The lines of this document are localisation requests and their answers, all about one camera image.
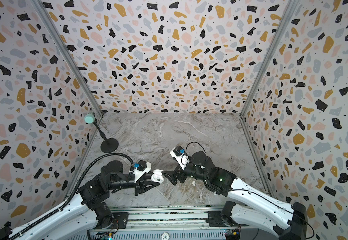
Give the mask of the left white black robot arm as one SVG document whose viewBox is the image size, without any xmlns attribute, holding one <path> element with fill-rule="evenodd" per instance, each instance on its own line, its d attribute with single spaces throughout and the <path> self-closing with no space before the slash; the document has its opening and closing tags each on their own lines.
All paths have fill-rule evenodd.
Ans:
<svg viewBox="0 0 348 240">
<path fill-rule="evenodd" d="M 96 227 L 106 231 L 119 228 L 121 221 L 105 203 L 110 194 L 134 189 L 137 196 L 163 181 L 162 171 L 152 170 L 149 162 L 132 163 L 131 170 L 124 174 L 123 163 L 111 161 L 92 180 L 84 185 L 77 183 L 73 194 L 57 207 L 15 229 L 0 229 L 0 240 L 65 240 Z"/>
</svg>

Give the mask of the white earbud charging case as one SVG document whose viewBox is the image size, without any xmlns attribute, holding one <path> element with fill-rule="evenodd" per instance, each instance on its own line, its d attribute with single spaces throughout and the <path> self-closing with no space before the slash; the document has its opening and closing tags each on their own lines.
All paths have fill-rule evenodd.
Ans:
<svg viewBox="0 0 348 240">
<path fill-rule="evenodd" d="M 151 176 L 151 181 L 155 183 L 163 183 L 164 182 L 164 176 L 162 170 L 154 170 L 153 174 Z"/>
</svg>

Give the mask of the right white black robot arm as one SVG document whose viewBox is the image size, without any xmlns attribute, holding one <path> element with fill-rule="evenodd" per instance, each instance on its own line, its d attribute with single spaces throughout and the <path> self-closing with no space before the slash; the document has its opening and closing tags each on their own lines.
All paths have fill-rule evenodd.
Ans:
<svg viewBox="0 0 348 240">
<path fill-rule="evenodd" d="M 170 154 L 178 165 L 163 175 L 173 185 L 194 178 L 202 181 L 209 191 L 229 199 L 220 214 L 225 224 L 257 227 L 280 240 L 307 239 L 307 211 L 301 203 L 282 202 L 255 189 L 235 174 L 216 167 L 203 151 L 189 157 L 178 146 Z"/>
</svg>

